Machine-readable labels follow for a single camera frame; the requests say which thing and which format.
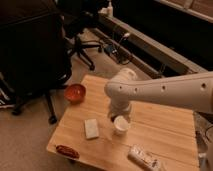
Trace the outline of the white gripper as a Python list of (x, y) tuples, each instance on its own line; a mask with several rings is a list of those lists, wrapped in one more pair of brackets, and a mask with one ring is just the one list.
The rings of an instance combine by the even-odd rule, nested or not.
[(127, 121), (130, 120), (132, 105), (129, 101), (111, 100), (109, 104), (108, 118), (112, 116), (123, 116)]

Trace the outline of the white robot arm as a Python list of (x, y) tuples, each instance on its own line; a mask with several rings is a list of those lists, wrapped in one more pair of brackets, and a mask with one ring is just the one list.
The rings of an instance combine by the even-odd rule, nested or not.
[(132, 101), (179, 107), (213, 117), (213, 71), (139, 80), (130, 68), (121, 69), (107, 81), (109, 117), (129, 114)]

